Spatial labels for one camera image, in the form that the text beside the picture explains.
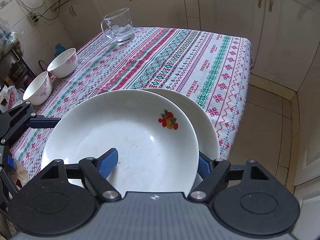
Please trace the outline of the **white plate stained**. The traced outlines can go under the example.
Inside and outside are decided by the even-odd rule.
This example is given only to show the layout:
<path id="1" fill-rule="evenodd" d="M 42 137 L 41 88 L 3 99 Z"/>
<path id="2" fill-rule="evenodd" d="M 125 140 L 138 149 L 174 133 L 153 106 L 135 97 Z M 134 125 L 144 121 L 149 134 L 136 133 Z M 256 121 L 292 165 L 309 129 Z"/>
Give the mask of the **white plate stained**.
<path id="1" fill-rule="evenodd" d="M 220 157 L 218 137 L 214 125 L 195 101 L 173 90 L 161 88 L 144 88 L 144 90 L 161 95 L 177 105 L 195 129 L 200 152 L 212 160 Z"/>

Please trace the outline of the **white bowl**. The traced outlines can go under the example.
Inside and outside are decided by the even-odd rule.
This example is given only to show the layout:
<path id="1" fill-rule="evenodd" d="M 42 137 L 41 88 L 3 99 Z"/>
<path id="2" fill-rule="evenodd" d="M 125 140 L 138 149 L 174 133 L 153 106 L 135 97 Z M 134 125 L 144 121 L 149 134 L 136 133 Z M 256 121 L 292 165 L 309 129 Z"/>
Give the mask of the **white bowl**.
<path id="1" fill-rule="evenodd" d="M 34 106 L 43 104 L 52 92 L 52 82 L 47 71 L 38 75 L 27 87 L 23 101 L 30 101 Z"/>
<path id="2" fill-rule="evenodd" d="M 48 65 L 47 71 L 61 79 L 71 74 L 78 66 L 75 48 L 65 50 Z"/>

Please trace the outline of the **white plate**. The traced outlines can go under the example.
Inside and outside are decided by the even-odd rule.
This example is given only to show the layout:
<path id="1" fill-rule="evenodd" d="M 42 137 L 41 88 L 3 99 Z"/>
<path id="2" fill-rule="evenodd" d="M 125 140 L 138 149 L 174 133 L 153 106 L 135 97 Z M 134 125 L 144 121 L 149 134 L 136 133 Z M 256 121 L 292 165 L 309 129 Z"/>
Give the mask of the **white plate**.
<path id="1" fill-rule="evenodd" d="M 108 181 L 125 194 L 183 192 L 194 184 L 199 145 L 183 111 L 145 90 L 115 90 L 96 95 L 65 114 L 49 135 L 41 165 L 67 164 L 118 151 Z"/>

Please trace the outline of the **white kitchen cabinets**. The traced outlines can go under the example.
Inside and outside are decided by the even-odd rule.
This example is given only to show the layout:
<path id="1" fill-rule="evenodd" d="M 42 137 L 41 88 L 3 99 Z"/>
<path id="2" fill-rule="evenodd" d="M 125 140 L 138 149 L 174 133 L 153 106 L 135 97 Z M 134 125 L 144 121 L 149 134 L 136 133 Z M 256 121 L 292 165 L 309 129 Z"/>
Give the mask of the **white kitchen cabinets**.
<path id="1" fill-rule="evenodd" d="M 297 90 L 319 43 L 319 0 L 62 0 L 60 20 L 76 48 L 103 34 L 103 16 L 129 8 L 133 25 L 244 37 L 253 74 Z"/>

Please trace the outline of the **wicker basket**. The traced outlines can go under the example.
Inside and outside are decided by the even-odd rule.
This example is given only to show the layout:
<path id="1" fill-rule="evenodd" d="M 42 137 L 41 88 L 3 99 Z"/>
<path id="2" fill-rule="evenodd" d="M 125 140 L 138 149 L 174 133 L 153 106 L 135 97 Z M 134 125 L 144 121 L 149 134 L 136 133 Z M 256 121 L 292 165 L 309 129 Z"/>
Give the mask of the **wicker basket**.
<path id="1" fill-rule="evenodd" d="M 46 64 L 43 60 L 38 61 L 39 67 L 42 69 L 43 72 L 47 71 L 48 64 Z"/>

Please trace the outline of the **blue thermos jug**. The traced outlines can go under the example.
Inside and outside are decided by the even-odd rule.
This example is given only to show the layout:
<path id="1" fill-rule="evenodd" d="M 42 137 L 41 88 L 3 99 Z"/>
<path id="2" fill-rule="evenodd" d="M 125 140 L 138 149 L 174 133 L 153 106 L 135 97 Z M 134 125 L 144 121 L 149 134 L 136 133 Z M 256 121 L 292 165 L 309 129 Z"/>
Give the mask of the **blue thermos jug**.
<path id="1" fill-rule="evenodd" d="M 66 50 L 66 48 L 61 44 L 58 43 L 55 46 L 55 56 L 59 56 L 61 53 L 63 53 Z"/>

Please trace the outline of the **patterned red green tablecloth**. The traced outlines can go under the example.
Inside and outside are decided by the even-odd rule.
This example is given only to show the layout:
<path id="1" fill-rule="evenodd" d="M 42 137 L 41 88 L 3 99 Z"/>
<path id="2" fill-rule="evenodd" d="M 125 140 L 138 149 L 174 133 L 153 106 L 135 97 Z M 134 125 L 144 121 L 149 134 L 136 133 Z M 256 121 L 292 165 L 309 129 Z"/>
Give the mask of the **patterned red green tablecloth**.
<path id="1" fill-rule="evenodd" d="M 221 158 L 227 159 L 242 119 L 253 70 L 249 39 L 199 30 L 139 27 L 116 44 L 98 34 L 78 51 L 78 66 L 52 79 L 46 102 L 34 107 L 63 117 L 83 101 L 117 89 L 163 88 L 194 100 L 214 125 Z"/>

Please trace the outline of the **clear glass mug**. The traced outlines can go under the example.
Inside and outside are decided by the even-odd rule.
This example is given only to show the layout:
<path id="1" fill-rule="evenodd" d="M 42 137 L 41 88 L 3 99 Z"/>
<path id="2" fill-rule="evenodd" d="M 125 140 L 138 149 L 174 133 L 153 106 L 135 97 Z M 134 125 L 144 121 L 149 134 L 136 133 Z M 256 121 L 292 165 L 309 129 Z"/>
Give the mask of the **clear glass mug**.
<path id="1" fill-rule="evenodd" d="M 123 8 L 105 15 L 100 27 L 106 37 L 114 38 L 119 43 L 127 42 L 135 37 L 129 8 Z"/>

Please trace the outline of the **wall power strip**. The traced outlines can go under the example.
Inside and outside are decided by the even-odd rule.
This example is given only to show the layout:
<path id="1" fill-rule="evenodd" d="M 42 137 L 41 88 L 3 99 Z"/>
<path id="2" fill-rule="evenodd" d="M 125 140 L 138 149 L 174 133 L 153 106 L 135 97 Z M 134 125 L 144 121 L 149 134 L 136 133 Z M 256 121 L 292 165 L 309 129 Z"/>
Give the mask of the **wall power strip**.
<path id="1" fill-rule="evenodd" d="M 41 15 L 36 14 L 34 12 L 28 12 L 28 16 L 29 16 L 30 20 L 33 22 L 33 24 L 36 24 Z"/>

